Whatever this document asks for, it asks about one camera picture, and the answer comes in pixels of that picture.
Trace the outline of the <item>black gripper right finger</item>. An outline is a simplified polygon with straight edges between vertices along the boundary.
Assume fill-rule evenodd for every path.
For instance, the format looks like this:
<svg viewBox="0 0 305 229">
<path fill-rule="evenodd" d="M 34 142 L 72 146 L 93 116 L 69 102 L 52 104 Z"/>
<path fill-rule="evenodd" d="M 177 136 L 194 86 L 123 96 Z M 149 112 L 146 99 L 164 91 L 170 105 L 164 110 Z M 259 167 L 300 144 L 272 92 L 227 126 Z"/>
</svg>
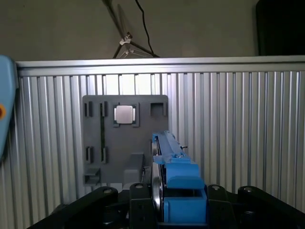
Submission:
<svg viewBox="0 0 305 229">
<path fill-rule="evenodd" d="M 207 191 L 209 229 L 303 229 L 305 214 L 253 186 L 231 193 L 218 185 Z"/>
</svg>

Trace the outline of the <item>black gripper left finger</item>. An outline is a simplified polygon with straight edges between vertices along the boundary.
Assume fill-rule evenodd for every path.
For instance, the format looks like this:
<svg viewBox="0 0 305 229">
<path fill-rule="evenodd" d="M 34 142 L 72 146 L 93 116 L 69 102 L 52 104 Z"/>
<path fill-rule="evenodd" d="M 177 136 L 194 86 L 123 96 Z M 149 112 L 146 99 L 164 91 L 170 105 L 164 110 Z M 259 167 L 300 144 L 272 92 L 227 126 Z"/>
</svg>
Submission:
<svg viewBox="0 0 305 229">
<path fill-rule="evenodd" d="M 82 198 L 56 208 L 32 229 L 152 229 L 154 206 L 149 187 L 135 183 L 118 192 L 99 187 Z"/>
</svg>

